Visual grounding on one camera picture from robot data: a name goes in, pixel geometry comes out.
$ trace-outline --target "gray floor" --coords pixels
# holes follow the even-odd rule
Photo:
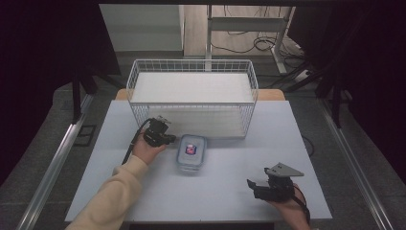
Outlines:
[[[115,76],[126,83],[130,64],[134,58],[183,58],[178,53],[125,53],[118,54],[123,76]],[[278,71],[271,57],[246,56],[254,63],[259,76],[259,87],[264,88],[278,80]],[[81,176],[87,165],[105,113],[118,91],[114,86],[95,77],[98,93],[90,106],[84,125],[93,127],[95,135],[88,140],[77,138],[77,144],[90,141],[89,146],[74,146],[63,166],[44,209],[34,229],[63,229],[64,217],[75,195]],[[350,172],[343,152],[335,141],[322,112],[320,101],[313,93],[317,82],[300,90],[285,94],[302,135],[314,145],[310,157],[318,176],[333,219],[313,220],[319,229],[379,229],[367,202]],[[0,229],[15,229],[33,196],[43,174],[48,168],[67,127],[72,121],[72,97],[70,85],[59,88],[54,95],[54,105],[33,139],[21,161],[0,188]],[[345,103],[341,106],[342,130],[354,154],[361,164],[372,187],[386,209],[394,229],[406,229],[406,186],[397,177],[382,153],[354,121]],[[304,143],[311,151],[306,140]],[[283,222],[276,229],[288,229]]]

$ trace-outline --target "hand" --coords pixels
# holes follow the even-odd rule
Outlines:
[[[140,158],[144,161],[147,165],[149,165],[155,156],[158,155],[159,152],[165,150],[167,148],[166,145],[162,145],[160,147],[152,147],[150,146],[146,140],[144,140],[144,130],[141,131],[140,136],[138,136],[138,140],[132,149],[132,154]]]
[[[303,203],[305,203],[305,198],[302,195],[301,192],[299,192],[298,189],[295,188],[295,196],[301,200]],[[274,201],[266,201],[275,208],[278,209],[278,211],[281,213],[283,219],[286,221],[287,224],[292,229],[295,230],[302,230],[302,229],[310,229],[310,226],[308,225],[306,218],[305,218],[305,213],[302,209],[301,206],[299,206],[298,203],[296,203],[293,199],[289,199],[286,202],[283,203],[278,203]]]

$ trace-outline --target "person's arm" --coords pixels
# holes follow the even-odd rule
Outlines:
[[[295,196],[301,200],[305,201],[304,196],[297,188],[295,188]],[[281,213],[283,219],[286,221],[289,226],[294,230],[310,230],[310,225],[307,223],[305,213],[302,207],[295,202],[293,199],[289,199],[284,203],[278,203],[273,201],[267,201],[268,203],[275,206],[278,211]]]
[[[153,148],[140,135],[128,161],[114,170],[66,229],[119,229],[140,195],[147,165],[165,147]]]

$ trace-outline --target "plastic food container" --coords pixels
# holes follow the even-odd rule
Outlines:
[[[176,157],[179,169],[198,171],[204,162],[206,138],[185,134],[182,136]]]

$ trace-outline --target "sleeve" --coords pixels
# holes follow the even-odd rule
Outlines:
[[[125,164],[114,170],[66,229],[119,229],[129,207],[141,193],[140,182],[146,171],[146,163],[131,155]]]

